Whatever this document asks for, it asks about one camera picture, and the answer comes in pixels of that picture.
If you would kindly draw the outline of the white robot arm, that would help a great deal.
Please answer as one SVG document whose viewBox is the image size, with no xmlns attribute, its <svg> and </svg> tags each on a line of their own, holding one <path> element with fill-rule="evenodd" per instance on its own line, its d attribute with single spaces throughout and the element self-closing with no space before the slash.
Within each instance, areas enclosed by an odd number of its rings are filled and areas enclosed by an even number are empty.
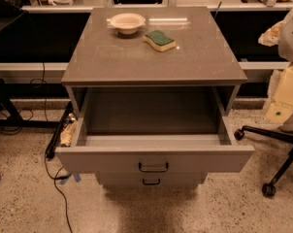
<svg viewBox="0 0 293 233">
<path fill-rule="evenodd" d="M 293 62 L 293 8 L 285 18 L 263 33 L 258 43 L 267 46 L 277 46 L 280 57 Z"/>
</svg>

